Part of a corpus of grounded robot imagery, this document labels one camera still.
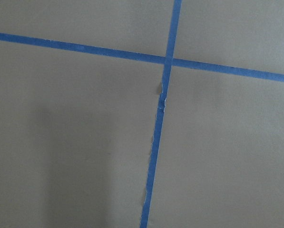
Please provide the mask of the crossing blue tape strip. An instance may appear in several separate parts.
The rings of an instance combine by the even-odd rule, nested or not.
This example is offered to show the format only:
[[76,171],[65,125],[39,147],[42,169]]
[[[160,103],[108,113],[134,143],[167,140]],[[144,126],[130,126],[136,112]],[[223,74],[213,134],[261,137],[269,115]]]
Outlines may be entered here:
[[174,1],[171,21],[170,21],[169,34],[168,34],[168,41],[167,41],[167,46],[166,46],[166,55],[165,55],[165,61],[164,61],[164,67],[163,67],[163,74],[162,74],[162,80],[161,80],[161,93],[160,93],[159,100],[158,100],[156,121],[155,121],[154,134],[153,134],[153,142],[152,142],[151,155],[149,159],[149,167],[148,167],[148,172],[147,172],[146,194],[145,194],[145,200],[144,200],[144,204],[143,204],[143,208],[141,212],[141,220],[140,220],[140,225],[139,225],[141,228],[147,228],[147,225],[148,225],[153,186],[154,186],[155,175],[156,175],[159,145],[160,145],[161,132],[162,132],[162,126],[163,126],[163,121],[164,121],[166,98],[167,98],[170,74],[171,74],[172,63],[173,63],[173,58],[174,58],[174,50],[175,50],[175,45],[176,45],[177,29],[178,29],[181,6],[182,6],[181,0]]

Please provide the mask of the long blue tape strip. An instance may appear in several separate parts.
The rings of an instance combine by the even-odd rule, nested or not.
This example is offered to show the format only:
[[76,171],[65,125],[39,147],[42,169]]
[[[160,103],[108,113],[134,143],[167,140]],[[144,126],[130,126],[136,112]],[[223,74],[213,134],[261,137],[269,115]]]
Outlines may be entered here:
[[[165,61],[165,58],[162,56],[68,43],[68,42],[55,41],[50,39],[31,38],[26,36],[19,36],[13,34],[5,34],[5,33],[0,33],[0,41],[20,43],[20,44],[46,47],[46,48],[62,49],[62,50],[88,53],[100,56],[130,59],[130,60],[143,61],[155,64],[164,64]],[[211,71],[217,73],[284,82],[284,74],[270,73],[254,69],[224,66],[224,65],[210,64],[210,63],[190,61],[190,60],[177,59],[177,58],[174,58],[172,60],[172,65],[177,67],[190,68],[190,69],[198,69],[198,70]]]

